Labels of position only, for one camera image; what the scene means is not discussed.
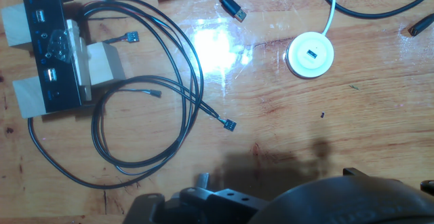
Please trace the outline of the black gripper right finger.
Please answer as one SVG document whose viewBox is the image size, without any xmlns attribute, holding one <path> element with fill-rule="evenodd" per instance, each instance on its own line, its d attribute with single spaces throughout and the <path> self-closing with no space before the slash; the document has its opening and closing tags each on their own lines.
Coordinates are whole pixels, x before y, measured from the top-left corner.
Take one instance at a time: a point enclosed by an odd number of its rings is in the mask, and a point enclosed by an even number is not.
<svg viewBox="0 0 434 224">
<path fill-rule="evenodd" d="M 342 170 L 343 176 L 366 176 L 365 173 L 361 172 L 360 170 L 356 168 L 344 168 Z M 420 183 L 420 190 L 429 194 L 434 194 L 434 185 L 433 180 L 425 180 Z"/>
</svg>

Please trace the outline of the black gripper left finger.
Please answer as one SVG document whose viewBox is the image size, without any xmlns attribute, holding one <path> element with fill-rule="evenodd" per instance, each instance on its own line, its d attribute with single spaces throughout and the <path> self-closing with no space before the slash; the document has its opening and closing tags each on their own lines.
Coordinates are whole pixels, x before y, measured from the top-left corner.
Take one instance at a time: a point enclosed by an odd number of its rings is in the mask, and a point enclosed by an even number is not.
<svg viewBox="0 0 434 224">
<path fill-rule="evenodd" d="M 210 191 L 209 176 L 200 174 L 195 186 L 175 193 L 169 200 L 160 193 L 138 196 L 123 223 L 248 223 L 268 204 L 232 189 Z"/>
</svg>

